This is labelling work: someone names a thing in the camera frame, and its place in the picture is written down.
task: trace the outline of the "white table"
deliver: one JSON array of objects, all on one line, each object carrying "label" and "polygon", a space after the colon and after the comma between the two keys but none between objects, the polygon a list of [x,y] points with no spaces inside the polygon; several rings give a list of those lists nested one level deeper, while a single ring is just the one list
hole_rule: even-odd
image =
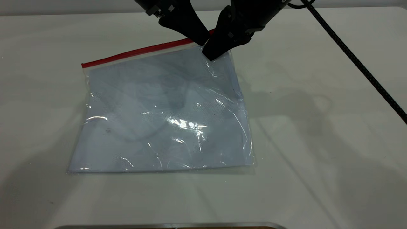
[{"label": "white table", "polygon": [[[319,11],[407,110],[407,11]],[[199,16],[212,28],[218,14]],[[181,38],[144,13],[0,17],[0,228],[407,227],[407,126],[307,10],[283,10],[232,51],[255,166],[67,175],[81,63]]]}]

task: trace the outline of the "red zipper seal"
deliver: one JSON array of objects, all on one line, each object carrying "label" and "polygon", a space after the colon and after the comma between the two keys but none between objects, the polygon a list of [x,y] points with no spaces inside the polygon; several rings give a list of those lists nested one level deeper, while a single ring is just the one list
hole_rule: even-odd
[{"label": "red zipper seal", "polygon": [[[209,33],[213,34],[213,31],[214,31],[214,29],[211,29],[211,30],[209,30]],[[193,41],[189,38],[185,38],[185,39],[178,40],[178,41],[157,44],[157,45],[153,45],[153,46],[149,46],[149,47],[145,47],[145,48],[139,48],[136,50],[128,51],[125,53],[120,53],[120,54],[117,54],[117,55],[114,55],[111,57],[107,57],[104,59],[99,59],[99,60],[95,60],[92,62],[84,63],[84,64],[82,64],[82,68],[89,68],[89,67],[93,67],[96,65],[109,63],[112,61],[116,61],[116,60],[120,60],[120,59],[124,59],[124,58],[128,58],[128,57],[133,57],[133,56],[137,56],[137,55],[141,55],[141,54],[151,53],[151,52],[155,52],[155,51],[160,51],[160,50],[167,49],[167,48],[173,48],[173,47],[177,47],[177,46],[181,46],[181,45],[185,45],[185,44],[189,44],[189,43],[193,43]]]}]

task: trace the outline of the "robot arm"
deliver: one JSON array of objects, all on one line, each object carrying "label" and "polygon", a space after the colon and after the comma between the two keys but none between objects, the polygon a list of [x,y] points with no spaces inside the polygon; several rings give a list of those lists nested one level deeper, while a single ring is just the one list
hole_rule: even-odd
[{"label": "robot arm", "polygon": [[202,53],[214,60],[229,49],[247,44],[291,0],[231,0],[218,18],[212,36],[196,15],[189,0],[135,0],[158,23],[205,47]]}]

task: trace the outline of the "plastic bag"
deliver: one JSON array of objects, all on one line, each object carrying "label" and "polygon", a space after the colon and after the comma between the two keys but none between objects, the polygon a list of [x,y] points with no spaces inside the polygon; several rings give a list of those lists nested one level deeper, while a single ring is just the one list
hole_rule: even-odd
[{"label": "plastic bag", "polygon": [[229,53],[189,39],[82,64],[89,102],[69,172],[252,165],[247,113]]}]

